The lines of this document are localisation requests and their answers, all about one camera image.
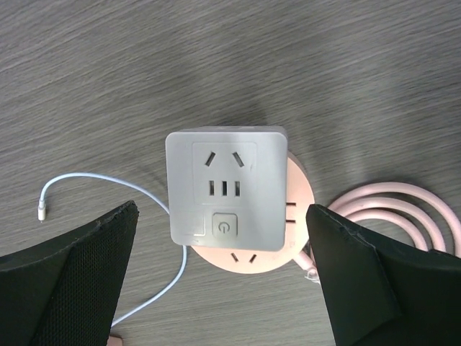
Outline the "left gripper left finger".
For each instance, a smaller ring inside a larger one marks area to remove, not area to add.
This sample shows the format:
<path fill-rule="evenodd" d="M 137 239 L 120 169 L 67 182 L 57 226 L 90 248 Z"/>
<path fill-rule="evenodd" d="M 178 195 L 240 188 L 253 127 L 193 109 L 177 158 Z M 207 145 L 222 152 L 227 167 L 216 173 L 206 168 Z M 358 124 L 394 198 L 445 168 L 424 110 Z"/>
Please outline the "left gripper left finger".
<path fill-rule="evenodd" d="M 107 344 L 137 224 L 129 200 L 1 257 L 1 344 Z"/>

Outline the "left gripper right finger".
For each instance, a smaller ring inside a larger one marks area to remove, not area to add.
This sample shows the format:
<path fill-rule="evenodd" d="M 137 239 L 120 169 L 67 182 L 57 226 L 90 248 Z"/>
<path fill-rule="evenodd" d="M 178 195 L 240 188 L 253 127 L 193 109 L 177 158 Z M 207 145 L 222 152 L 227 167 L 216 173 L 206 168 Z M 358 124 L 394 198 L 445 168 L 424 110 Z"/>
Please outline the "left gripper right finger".
<path fill-rule="evenodd" d="M 337 345 L 460 344 L 460 258 L 410 247 L 319 204 L 306 223 Z"/>

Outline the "blue charger with white cable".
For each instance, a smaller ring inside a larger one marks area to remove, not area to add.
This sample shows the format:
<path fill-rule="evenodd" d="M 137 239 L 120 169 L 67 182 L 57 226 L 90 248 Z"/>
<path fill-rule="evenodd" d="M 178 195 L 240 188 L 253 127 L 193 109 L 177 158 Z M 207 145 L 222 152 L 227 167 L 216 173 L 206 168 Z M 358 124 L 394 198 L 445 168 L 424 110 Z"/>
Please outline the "blue charger with white cable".
<path fill-rule="evenodd" d="M 113 329 L 147 324 L 181 299 L 190 251 L 170 239 L 166 191 L 108 174 L 69 172 L 45 182 L 37 198 L 44 226 L 65 218 L 87 222 L 126 200 L 136 203 L 139 216 Z"/>

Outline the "pink round socket base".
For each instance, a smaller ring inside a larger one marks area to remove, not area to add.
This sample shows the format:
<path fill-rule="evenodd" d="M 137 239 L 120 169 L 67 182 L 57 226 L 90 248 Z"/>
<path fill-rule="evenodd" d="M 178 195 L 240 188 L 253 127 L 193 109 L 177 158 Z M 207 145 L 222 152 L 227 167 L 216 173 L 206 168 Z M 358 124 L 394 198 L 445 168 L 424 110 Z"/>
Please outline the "pink round socket base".
<path fill-rule="evenodd" d="M 428 203 L 444 218 L 460 256 L 460 220 L 455 212 L 435 194 L 403 182 L 378 182 L 357 187 L 333 201 L 329 208 L 350 221 L 381 220 L 399 226 L 413 240 L 417 249 L 447 250 L 444 237 L 435 221 L 414 204 L 398 199 L 398 194 L 409 195 Z M 314 194 L 302 164 L 290 155 L 287 162 L 287 220 L 285 245 L 278 252 L 252 252 L 209 247 L 195 247 L 194 251 L 210 264 L 238 274 L 259 274 L 276 270 L 294 261 L 308 280 L 319 283 L 314 256 L 308 243 L 305 214 L 313 204 Z"/>

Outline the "white cube adapter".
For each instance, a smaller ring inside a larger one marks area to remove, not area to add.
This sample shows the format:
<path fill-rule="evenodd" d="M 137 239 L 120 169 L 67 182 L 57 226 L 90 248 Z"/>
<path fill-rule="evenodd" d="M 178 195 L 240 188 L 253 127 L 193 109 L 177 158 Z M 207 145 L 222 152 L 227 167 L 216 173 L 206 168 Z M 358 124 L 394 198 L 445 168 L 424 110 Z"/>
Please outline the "white cube adapter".
<path fill-rule="evenodd" d="M 165 140 L 171 239 L 276 252 L 285 244 L 288 137 L 281 126 L 206 126 Z"/>

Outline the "pink dual USB adapter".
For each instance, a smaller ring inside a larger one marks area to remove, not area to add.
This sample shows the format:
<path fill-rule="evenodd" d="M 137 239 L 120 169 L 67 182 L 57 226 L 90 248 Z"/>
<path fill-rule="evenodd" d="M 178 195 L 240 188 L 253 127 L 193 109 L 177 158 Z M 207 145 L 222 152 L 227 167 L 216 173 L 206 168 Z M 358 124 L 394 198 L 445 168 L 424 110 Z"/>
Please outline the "pink dual USB adapter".
<path fill-rule="evenodd" d="M 107 346 L 123 346 L 123 339 L 115 335 L 110 335 L 107 340 Z"/>

